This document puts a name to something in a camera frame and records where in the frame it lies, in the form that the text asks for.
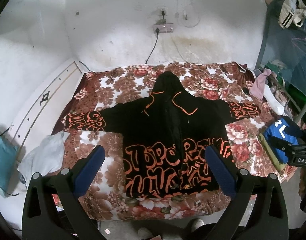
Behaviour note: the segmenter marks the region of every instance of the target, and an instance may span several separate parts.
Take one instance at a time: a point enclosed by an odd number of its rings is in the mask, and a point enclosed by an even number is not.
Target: black hoodie
[[[171,197],[218,189],[204,159],[214,144],[233,161],[225,125],[260,114],[254,104],[198,98],[171,72],[149,97],[112,108],[69,114],[66,127],[123,134],[128,197]]]

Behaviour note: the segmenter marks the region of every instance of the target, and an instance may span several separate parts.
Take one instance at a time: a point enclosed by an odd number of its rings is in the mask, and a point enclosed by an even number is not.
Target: orange graffiti print
[[[231,108],[231,116],[235,119],[253,118],[260,114],[259,108],[254,104],[227,102]]]
[[[178,195],[178,191],[193,190],[207,186],[213,174],[209,171],[204,158],[205,148],[214,144],[224,158],[231,158],[228,141],[222,138],[207,138],[197,143],[187,138],[183,140],[184,157],[176,154],[175,145],[165,147],[156,142],[151,147],[136,144],[125,148],[124,168],[126,174],[126,192],[132,197],[165,197]]]
[[[66,127],[85,131],[104,131],[106,125],[101,113],[92,111],[80,114],[68,114]]]

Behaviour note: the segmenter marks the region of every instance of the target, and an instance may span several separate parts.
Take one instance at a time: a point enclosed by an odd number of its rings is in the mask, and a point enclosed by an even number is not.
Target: electrical outlet
[[[167,15],[167,12],[168,12],[168,8],[166,6],[160,6],[157,8],[158,11],[159,11],[159,15],[162,15],[162,11],[164,11],[165,13],[165,16]]]
[[[156,28],[160,29],[160,33],[172,33],[174,32],[174,24],[173,23],[165,23],[165,24],[154,24],[153,32],[155,33]]]

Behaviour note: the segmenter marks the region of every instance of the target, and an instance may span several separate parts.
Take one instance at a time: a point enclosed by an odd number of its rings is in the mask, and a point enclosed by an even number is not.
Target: black power cable
[[[147,63],[148,63],[149,58],[150,58],[150,56],[152,55],[152,53],[153,53],[153,51],[154,51],[154,49],[155,49],[156,43],[157,43],[158,33],[160,32],[160,29],[159,29],[159,28],[156,28],[156,29],[155,29],[155,31],[156,31],[156,33],[157,33],[157,37],[156,37],[156,41],[155,41],[155,45],[154,45],[154,47],[153,47],[153,49],[152,49],[152,51],[151,51],[151,54],[149,55],[148,59],[146,60],[145,64],[147,64]]]
[[[7,128],[7,130],[5,130],[3,133],[0,134],[0,136],[4,135],[7,131],[9,131],[10,127]]]
[[[6,192],[1,186],[0,186],[0,189],[2,189],[4,191],[5,194],[8,194],[10,196],[17,196],[19,195],[20,193],[17,193],[17,194],[9,194],[8,192]]]
[[[82,63],[89,71],[91,71],[82,61],[79,62]]]

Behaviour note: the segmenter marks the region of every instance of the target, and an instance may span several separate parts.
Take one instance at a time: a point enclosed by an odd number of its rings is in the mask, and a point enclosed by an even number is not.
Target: bed
[[[246,65],[193,64],[174,62],[168,65],[133,65],[102,73],[85,73],[72,100],[66,105],[53,129],[70,133],[65,142],[62,168],[72,168],[78,159],[86,157],[97,145],[105,149],[105,161],[94,178],[88,192],[79,201],[91,219],[142,220],[176,219],[194,215],[211,215],[227,207],[230,198],[216,190],[195,195],[171,198],[129,198],[125,194],[122,135],[110,132],[77,131],[64,128],[62,121],[68,113],[80,113],[113,107],[141,97],[149,96],[157,76],[171,71],[192,95],[211,100],[254,102],[261,114],[226,126],[235,164],[251,174],[267,176],[273,172],[280,182],[289,180],[295,167],[286,166],[277,172],[258,141],[257,135],[278,117],[266,102],[246,95],[254,81]],[[57,205],[60,200],[54,195]]]

